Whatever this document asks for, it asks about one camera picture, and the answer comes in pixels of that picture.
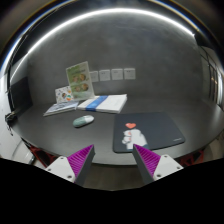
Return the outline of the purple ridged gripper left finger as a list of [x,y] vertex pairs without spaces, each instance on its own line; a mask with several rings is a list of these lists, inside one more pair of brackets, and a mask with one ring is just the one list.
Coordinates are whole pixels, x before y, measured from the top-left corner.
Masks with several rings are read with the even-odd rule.
[[46,168],[46,171],[68,180],[69,182],[75,183],[76,185],[82,186],[94,156],[94,146],[90,145],[68,157],[58,157]]

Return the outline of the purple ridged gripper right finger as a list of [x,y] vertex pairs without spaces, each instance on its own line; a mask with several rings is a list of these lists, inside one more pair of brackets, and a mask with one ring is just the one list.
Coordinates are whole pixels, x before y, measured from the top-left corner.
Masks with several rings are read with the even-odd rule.
[[158,155],[139,145],[133,145],[133,156],[145,185],[182,169],[169,155]]

